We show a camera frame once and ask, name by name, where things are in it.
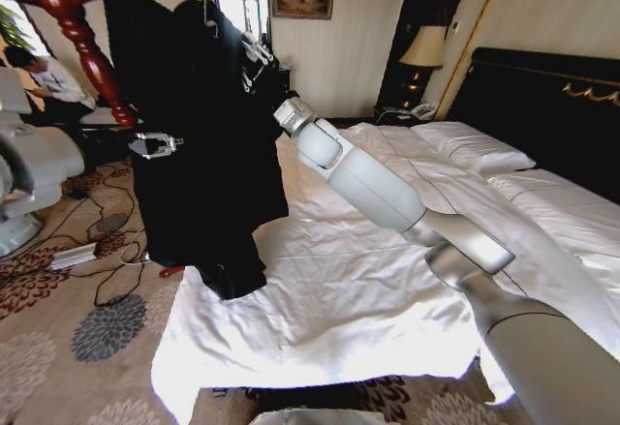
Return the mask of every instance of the nightstand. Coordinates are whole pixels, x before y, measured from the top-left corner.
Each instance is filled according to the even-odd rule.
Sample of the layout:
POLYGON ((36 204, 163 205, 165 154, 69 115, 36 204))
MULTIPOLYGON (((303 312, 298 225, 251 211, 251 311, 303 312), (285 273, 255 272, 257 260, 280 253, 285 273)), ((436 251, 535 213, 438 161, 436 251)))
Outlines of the nightstand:
POLYGON ((432 120, 420 120, 411 114, 400 113, 389 108, 375 107, 375 121, 376 125, 390 125, 392 127, 414 127, 423 123, 432 122, 432 120))

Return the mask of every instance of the floral carpet pattern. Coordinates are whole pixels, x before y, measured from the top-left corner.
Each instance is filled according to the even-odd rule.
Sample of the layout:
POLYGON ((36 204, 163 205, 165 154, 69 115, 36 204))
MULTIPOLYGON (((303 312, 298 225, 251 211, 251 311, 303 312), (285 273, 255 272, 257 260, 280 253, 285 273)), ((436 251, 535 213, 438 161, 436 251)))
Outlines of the floral carpet pattern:
MULTIPOLYGON (((68 180, 38 215, 39 234, 0 260, 0 425, 174 423, 152 392, 150 368, 182 274, 162 279, 161 266, 142 264, 131 163, 68 180), (92 242, 97 259, 47 268, 54 253, 92 242)), ((459 380, 392 376, 290 395, 203 390, 192 423, 245 425, 274 405, 373 410, 402 424, 532 423, 517 400, 491 400, 474 362, 459 380)))

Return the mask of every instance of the bed frame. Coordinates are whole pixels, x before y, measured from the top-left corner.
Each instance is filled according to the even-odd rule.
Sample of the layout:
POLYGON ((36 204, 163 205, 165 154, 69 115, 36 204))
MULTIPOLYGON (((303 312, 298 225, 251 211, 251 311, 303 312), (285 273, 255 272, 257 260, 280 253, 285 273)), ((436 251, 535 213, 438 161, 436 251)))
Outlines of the bed frame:
POLYGON ((479 47, 448 120, 620 204, 620 60, 479 47))

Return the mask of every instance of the white pillow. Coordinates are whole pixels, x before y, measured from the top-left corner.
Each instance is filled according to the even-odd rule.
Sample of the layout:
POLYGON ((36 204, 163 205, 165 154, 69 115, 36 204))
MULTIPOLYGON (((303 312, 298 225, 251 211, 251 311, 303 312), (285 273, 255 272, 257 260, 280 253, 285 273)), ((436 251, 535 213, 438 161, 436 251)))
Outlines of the white pillow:
POLYGON ((620 300, 620 206, 546 170, 487 181, 620 300))
POLYGON ((483 177, 536 164, 521 151, 461 122, 431 122, 412 130, 453 163, 483 177))

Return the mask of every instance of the table lamp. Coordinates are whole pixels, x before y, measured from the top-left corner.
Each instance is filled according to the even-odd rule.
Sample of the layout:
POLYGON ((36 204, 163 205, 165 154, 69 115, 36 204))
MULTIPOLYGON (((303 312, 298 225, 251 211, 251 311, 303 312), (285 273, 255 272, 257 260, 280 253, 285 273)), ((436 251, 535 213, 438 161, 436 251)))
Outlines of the table lamp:
POLYGON ((403 108, 419 104, 433 70, 443 65, 445 36, 445 26, 421 26, 411 46, 398 61, 414 67, 409 80, 403 83, 403 108))

